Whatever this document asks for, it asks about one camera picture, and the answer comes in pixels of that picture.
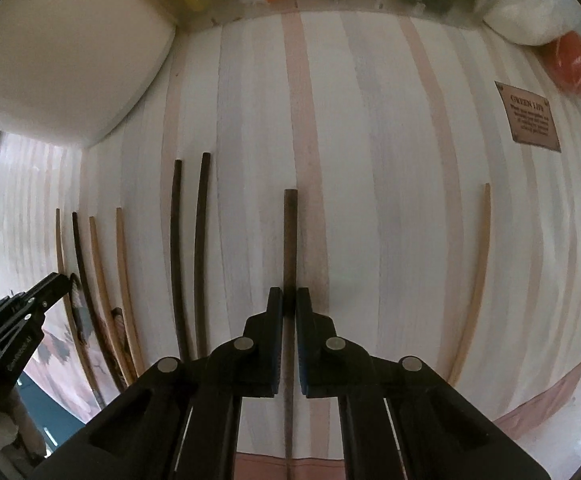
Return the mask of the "dark brown chopstick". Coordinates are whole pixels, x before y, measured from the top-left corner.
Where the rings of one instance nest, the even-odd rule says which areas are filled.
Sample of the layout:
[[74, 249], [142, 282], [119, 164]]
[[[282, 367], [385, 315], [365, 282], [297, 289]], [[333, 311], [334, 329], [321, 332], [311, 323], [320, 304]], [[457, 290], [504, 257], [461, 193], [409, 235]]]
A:
[[284, 344], [283, 401], [284, 456], [286, 479], [294, 478], [294, 405], [295, 405], [295, 309], [297, 276], [298, 192], [284, 191]]

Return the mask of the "light wooden chopstick leftmost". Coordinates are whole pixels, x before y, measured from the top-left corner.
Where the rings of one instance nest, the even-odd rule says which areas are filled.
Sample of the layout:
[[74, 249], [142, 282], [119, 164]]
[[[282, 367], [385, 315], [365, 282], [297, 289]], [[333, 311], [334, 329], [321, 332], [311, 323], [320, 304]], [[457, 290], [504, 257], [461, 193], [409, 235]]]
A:
[[[63, 251], [62, 215], [60, 214], [59, 208], [55, 209], [55, 248], [58, 272], [60, 274], [64, 274], [66, 268]], [[79, 359], [86, 381], [88, 382], [90, 390], [93, 393], [94, 399], [99, 408], [105, 408], [106, 404], [102, 396], [102, 393], [100, 393], [100, 388], [98, 388], [98, 383], [93, 372], [91, 361], [88, 355], [88, 350], [86, 350], [86, 345], [80, 338], [81, 332], [78, 329], [76, 318], [74, 317], [74, 305], [72, 304], [71, 297], [72, 288], [70, 288], [69, 290], [70, 292], [68, 292], [66, 298], [63, 300], [63, 303], [65, 314], [67, 316], [70, 335], [72, 341], [74, 341], [77, 357]]]

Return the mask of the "light wooden chopstick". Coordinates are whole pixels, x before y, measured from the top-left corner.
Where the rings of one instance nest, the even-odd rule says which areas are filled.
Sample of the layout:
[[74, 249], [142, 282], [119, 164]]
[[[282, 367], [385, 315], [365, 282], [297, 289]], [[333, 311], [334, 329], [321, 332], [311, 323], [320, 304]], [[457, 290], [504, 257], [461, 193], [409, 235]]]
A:
[[146, 371], [143, 351], [138, 330], [135, 325], [132, 294], [129, 280], [128, 252], [126, 244], [126, 229], [124, 228], [123, 209], [117, 207], [115, 211], [115, 231], [116, 231], [116, 254], [118, 278], [120, 283], [122, 315], [124, 319], [124, 330], [128, 339], [131, 361], [138, 376]]
[[[59, 208], [55, 209], [55, 248], [58, 272], [60, 274], [64, 274], [66, 268], [63, 251], [62, 215], [60, 214]], [[94, 399], [99, 408], [105, 408], [106, 404], [102, 396], [102, 393], [100, 393], [100, 388], [98, 388], [98, 383], [93, 372], [91, 361], [88, 355], [88, 350], [86, 350], [86, 345], [80, 338], [81, 332], [78, 329], [76, 318], [74, 317], [74, 305], [72, 304], [71, 297], [72, 288], [70, 288], [69, 290], [70, 292], [68, 292], [66, 298], [63, 300], [63, 303], [65, 314], [67, 316], [70, 335], [72, 341], [74, 341], [77, 357], [79, 359], [86, 381], [88, 382], [90, 390], [93, 393]]]
[[96, 219], [94, 216], [89, 217], [89, 234], [97, 289], [100, 293], [100, 304], [102, 305], [104, 330], [112, 346], [112, 354], [120, 369], [123, 380], [127, 386], [131, 386], [135, 382], [136, 377], [133, 367], [128, 362], [122, 340], [119, 337], [115, 318], [112, 316], [112, 301], [110, 301], [108, 292], [102, 252], [100, 251], [100, 240], [98, 239]]
[[477, 260], [473, 279], [473, 289], [469, 308], [467, 309], [466, 320], [459, 342], [458, 351], [455, 353], [455, 360], [448, 377], [451, 386], [458, 385], [464, 366], [471, 350], [476, 334], [481, 306], [484, 301], [486, 288], [486, 278], [488, 272], [488, 260], [491, 245], [491, 222], [492, 222], [492, 197], [491, 184], [486, 183], [483, 189], [483, 199], [481, 200], [481, 224], [479, 225]]

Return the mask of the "dark patterned chopstick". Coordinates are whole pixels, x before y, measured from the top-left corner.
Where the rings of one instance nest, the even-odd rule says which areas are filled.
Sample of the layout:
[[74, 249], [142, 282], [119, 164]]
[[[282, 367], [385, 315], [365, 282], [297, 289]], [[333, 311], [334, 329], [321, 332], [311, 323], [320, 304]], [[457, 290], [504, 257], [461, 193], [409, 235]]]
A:
[[115, 384], [117, 392], [122, 393], [124, 389], [126, 389], [126, 383], [122, 378], [119, 366], [117, 365], [114, 355], [112, 354], [110, 344], [108, 344], [107, 337], [105, 335], [104, 324], [100, 318], [100, 313], [98, 313], [96, 303], [94, 301], [89, 273], [88, 270], [86, 270], [85, 265], [81, 230], [79, 226], [79, 215], [77, 211], [73, 211], [71, 213], [71, 229], [72, 237], [74, 237], [74, 251], [76, 252], [79, 278], [81, 281], [86, 307], [88, 308], [91, 324], [93, 326], [93, 332], [95, 334], [97, 344], [100, 347], [100, 351], [102, 351], [102, 356], [106, 364], [106, 370], [108, 371], [110, 377], [112, 377], [112, 382]]

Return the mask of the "black chopstick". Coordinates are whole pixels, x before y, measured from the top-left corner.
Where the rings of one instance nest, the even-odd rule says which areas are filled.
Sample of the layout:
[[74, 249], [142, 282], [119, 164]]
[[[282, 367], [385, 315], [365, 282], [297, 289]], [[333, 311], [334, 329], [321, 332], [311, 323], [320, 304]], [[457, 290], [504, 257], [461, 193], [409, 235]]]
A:
[[206, 307], [206, 242], [207, 204], [210, 178], [211, 154], [202, 154], [197, 193], [195, 240], [194, 240], [194, 307], [197, 352], [200, 358], [208, 353], [207, 307]]
[[183, 362], [191, 360], [190, 345], [185, 315], [185, 298], [183, 285], [182, 254], [181, 254], [181, 193], [183, 177], [183, 160], [176, 159], [173, 164], [170, 208], [170, 270], [171, 292], [174, 322], [176, 323], [176, 341], [180, 359]]

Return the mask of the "light wooden chopstick right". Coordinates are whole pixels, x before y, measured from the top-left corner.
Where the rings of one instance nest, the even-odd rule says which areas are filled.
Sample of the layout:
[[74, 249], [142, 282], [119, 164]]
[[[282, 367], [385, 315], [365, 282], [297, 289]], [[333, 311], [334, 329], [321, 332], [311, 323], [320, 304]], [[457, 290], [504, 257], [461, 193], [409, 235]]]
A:
[[466, 320], [459, 342], [458, 351], [455, 353], [455, 360], [448, 377], [451, 386], [458, 385], [464, 366], [471, 350], [476, 334], [481, 306], [484, 301], [486, 288], [486, 278], [488, 272], [488, 260], [491, 245], [491, 222], [492, 222], [492, 197], [491, 184], [486, 183], [483, 189], [483, 199], [481, 200], [481, 224], [479, 225], [477, 260], [473, 279], [473, 289], [469, 308], [467, 309]]

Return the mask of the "brown label on mat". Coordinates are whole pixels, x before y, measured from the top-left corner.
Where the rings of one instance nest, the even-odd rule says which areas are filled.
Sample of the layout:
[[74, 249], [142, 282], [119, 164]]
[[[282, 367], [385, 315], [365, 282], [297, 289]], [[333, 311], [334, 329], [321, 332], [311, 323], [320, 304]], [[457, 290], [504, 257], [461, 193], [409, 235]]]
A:
[[495, 82], [514, 142], [562, 151], [551, 105], [547, 98], [528, 90]]

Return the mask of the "orange red bagged fruit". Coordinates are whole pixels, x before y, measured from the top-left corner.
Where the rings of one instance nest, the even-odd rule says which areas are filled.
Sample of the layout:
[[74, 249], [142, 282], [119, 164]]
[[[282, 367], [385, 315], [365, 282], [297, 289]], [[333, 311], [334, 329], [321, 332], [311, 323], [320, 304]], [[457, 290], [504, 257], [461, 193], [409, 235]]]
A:
[[581, 98], [581, 36], [567, 32], [537, 49], [540, 61], [556, 87]]

